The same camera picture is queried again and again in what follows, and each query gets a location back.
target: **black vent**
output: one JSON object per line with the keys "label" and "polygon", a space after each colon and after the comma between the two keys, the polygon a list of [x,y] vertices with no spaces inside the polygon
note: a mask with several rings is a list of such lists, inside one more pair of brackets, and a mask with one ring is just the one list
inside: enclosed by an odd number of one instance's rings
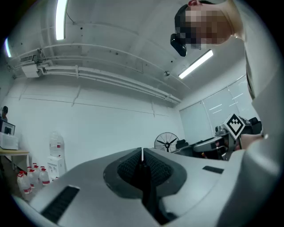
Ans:
{"label": "black vent", "polygon": [[173,168],[153,155],[145,152],[144,160],[151,170],[151,180],[155,186],[164,183],[172,174]]}
{"label": "black vent", "polygon": [[44,209],[42,216],[57,223],[63,213],[79,192],[78,188],[67,186],[62,192]]}
{"label": "black vent", "polygon": [[222,172],[224,171],[224,169],[222,169],[222,168],[216,168],[216,167],[208,166],[208,165],[203,167],[202,169],[207,170],[207,171],[211,171],[211,172],[215,172],[215,173],[219,173],[219,174],[222,174]]}
{"label": "black vent", "polygon": [[27,56],[27,57],[21,58],[20,63],[28,62],[28,61],[32,61],[32,58],[33,58],[33,55],[30,55],[30,56]]}
{"label": "black vent", "polygon": [[128,158],[126,161],[122,162],[117,168],[118,175],[124,181],[130,184],[132,178],[134,177],[136,166],[139,164],[140,160],[141,152],[138,152]]}

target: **fluorescent light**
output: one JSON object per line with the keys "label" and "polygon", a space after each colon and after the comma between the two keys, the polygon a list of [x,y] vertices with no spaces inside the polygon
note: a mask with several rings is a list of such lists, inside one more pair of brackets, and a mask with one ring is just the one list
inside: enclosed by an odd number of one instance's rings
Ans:
{"label": "fluorescent light", "polygon": [[186,77],[189,73],[195,70],[198,66],[200,66],[203,62],[213,56],[213,51],[209,50],[205,54],[203,54],[199,59],[197,59],[188,69],[186,69],[183,73],[179,75],[181,79]]}
{"label": "fluorescent light", "polygon": [[240,76],[238,79],[236,79],[236,81],[238,81],[239,79],[241,79],[241,78],[243,78],[244,76],[242,75],[242,76]]}
{"label": "fluorescent light", "polygon": [[246,83],[247,82],[247,80],[244,80],[243,82],[240,82],[238,85],[240,85],[241,83]]}
{"label": "fluorescent light", "polygon": [[58,0],[55,18],[56,39],[62,40],[65,38],[65,14],[68,0]]}
{"label": "fluorescent light", "polygon": [[10,53],[10,49],[9,49],[9,45],[8,45],[8,38],[5,39],[5,48],[6,48],[6,52],[8,57],[11,57],[11,53]]}
{"label": "fluorescent light", "polygon": [[235,103],[233,103],[233,104],[231,104],[231,105],[229,105],[229,106],[232,106],[232,105],[235,105],[235,104],[237,104],[238,102],[235,102]]}
{"label": "fluorescent light", "polygon": [[213,107],[213,108],[211,108],[211,109],[209,109],[209,110],[213,110],[213,109],[215,109],[215,108],[217,108],[217,107],[219,107],[219,106],[221,106],[222,104],[220,104],[220,105],[218,105],[218,106],[216,106],[216,107]]}
{"label": "fluorescent light", "polygon": [[219,112],[219,111],[221,111],[221,110],[218,110],[218,111],[214,112],[213,114],[215,114],[215,113],[217,113],[217,112]]}
{"label": "fluorescent light", "polygon": [[243,93],[241,93],[240,95],[238,95],[238,96],[236,96],[236,97],[234,97],[234,98],[232,98],[232,99],[235,99],[235,98],[237,98],[237,97],[239,97],[239,96],[241,96]]}

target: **water bottle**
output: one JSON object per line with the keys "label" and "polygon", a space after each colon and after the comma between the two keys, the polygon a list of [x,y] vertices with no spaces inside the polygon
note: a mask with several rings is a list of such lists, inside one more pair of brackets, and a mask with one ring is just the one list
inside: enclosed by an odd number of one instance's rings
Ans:
{"label": "water bottle", "polygon": [[34,169],[31,169],[30,172],[28,172],[28,179],[30,181],[32,192],[35,195],[39,191],[40,186],[39,186],[39,178],[35,174],[35,170]]}
{"label": "water bottle", "polygon": [[39,174],[39,180],[42,183],[43,186],[46,186],[50,183],[48,173],[46,172],[46,169],[42,169]]}
{"label": "water bottle", "polygon": [[52,156],[64,155],[64,141],[59,132],[52,132],[49,135],[49,150]]}
{"label": "water bottle", "polygon": [[[40,169],[39,169],[39,176],[40,176],[40,173],[43,171],[43,168],[45,168],[44,166],[41,166]],[[39,182],[40,182],[40,185],[41,187],[43,186],[43,183],[41,181],[41,179],[39,178]]]}
{"label": "water bottle", "polygon": [[20,171],[17,175],[17,184],[24,200],[30,201],[33,197],[33,193],[28,177],[24,174],[24,171]]}
{"label": "water bottle", "polygon": [[35,175],[39,179],[39,167],[37,165],[34,166]]}

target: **desk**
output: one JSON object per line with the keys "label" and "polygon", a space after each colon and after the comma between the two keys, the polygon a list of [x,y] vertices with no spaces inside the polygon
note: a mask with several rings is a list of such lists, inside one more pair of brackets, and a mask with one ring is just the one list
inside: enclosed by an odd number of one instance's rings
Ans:
{"label": "desk", "polygon": [[0,156],[8,156],[11,155],[11,162],[12,162],[12,168],[15,170],[15,165],[14,165],[14,156],[20,156],[20,155],[28,155],[28,151],[23,151],[23,150],[5,150],[0,147]]}

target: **electric fan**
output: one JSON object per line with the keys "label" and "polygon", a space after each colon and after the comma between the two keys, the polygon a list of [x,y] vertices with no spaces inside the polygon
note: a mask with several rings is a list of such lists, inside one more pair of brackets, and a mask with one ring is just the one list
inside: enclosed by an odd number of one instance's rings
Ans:
{"label": "electric fan", "polygon": [[155,148],[166,152],[174,152],[178,137],[173,133],[162,133],[155,140]]}

